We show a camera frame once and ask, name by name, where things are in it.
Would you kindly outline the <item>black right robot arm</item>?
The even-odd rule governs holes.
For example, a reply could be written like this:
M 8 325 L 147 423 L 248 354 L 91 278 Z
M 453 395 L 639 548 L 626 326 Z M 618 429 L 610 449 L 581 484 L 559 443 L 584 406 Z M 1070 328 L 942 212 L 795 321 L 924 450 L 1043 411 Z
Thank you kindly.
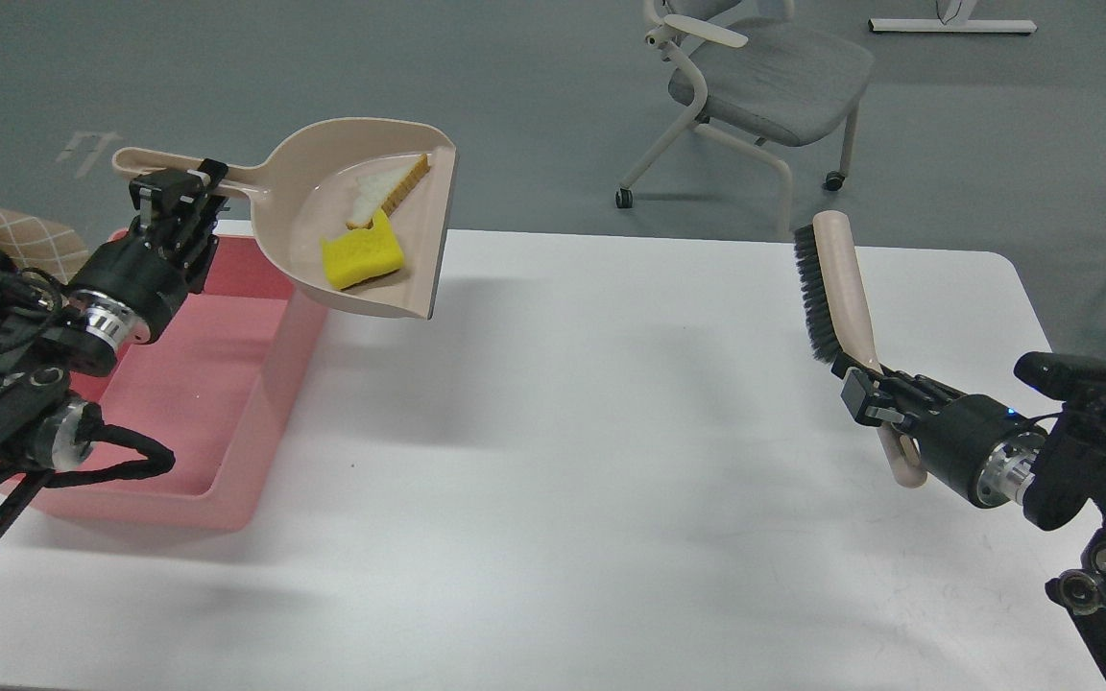
M 1061 404 L 1050 429 L 984 394 L 873 370 L 846 354 L 834 359 L 832 371 L 857 423 L 888 423 L 908 436 L 926 472 L 972 506 L 1013 502 L 1044 531 L 1097 507 L 1100 528 L 1079 567 L 1048 579 L 1045 591 L 1066 610 L 1106 679 L 1106 362 L 1052 350 L 1027 350 L 1018 360 L 1018 379 Z

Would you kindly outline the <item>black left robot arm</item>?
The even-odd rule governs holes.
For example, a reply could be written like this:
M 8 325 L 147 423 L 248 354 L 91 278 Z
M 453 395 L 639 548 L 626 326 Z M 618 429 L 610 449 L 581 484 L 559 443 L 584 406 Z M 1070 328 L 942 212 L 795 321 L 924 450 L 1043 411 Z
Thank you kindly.
M 0 250 L 0 540 L 43 489 L 171 471 L 170 449 L 106 423 L 71 383 L 109 375 L 119 350 L 158 341 L 202 291 L 228 171 L 206 158 L 134 177 L 127 232 L 65 283 Z

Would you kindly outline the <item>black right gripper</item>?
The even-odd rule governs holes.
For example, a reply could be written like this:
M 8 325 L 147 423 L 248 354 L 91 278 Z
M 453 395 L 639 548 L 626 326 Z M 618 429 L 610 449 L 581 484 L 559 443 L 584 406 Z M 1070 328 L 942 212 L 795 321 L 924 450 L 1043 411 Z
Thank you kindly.
M 966 394 L 921 373 L 864 366 L 846 354 L 834 358 L 832 373 L 843 381 L 841 398 L 857 425 L 890 425 L 899 432 L 918 427 L 926 471 L 972 506 L 1025 502 L 1048 437 L 1040 425 L 992 397 Z

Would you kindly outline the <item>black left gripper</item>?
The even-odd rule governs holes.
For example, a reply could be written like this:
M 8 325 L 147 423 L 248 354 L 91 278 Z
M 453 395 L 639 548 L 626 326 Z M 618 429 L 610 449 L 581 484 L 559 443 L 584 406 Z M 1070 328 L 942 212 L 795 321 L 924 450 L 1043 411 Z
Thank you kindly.
M 71 305 L 83 312 L 84 331 L 108 343 L 153 343 L 161 337 L 188 292 L 201 294 L 218 250 L 215 227 L 228 198 L 216 192 L 226 163 L 206 158 L 190 175 L 201 180 L 190 201 L 190 175 L 156 170 L 134 177 L 136 211 L 131 234 L 100 247 L 67 284 Z M 173 255 L 165 249 L 173 227 Z

